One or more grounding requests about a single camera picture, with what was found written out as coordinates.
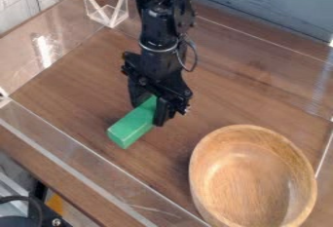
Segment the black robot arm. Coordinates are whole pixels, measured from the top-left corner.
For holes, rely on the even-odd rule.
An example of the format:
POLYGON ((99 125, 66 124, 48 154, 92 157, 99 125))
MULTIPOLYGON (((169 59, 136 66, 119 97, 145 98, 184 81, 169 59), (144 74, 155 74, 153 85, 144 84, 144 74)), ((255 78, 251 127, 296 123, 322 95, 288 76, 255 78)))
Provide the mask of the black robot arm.
POLYGON ((152 124, 160 127, 175 114, 183 114, 192 97, 181 73, 187 52, 195 49, 187 38, 193 26, 191 0, 135 0, 140 17, 140 52, 123 54, 121 72, 128 80, 131 104, 156 98, 152 124))

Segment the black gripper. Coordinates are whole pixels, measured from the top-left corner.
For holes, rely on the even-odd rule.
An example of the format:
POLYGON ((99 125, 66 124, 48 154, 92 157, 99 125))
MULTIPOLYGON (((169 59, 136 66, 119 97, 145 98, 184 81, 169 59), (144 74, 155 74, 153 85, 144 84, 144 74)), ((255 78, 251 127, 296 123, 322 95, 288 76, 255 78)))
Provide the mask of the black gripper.
POLYGON ((127 76, 127 89, 132 107, 155 96, 153 125, 161 127, 175 114, 184 115, 192 97, 183 77, 176 53, 123 53, 121 73, 127 76))

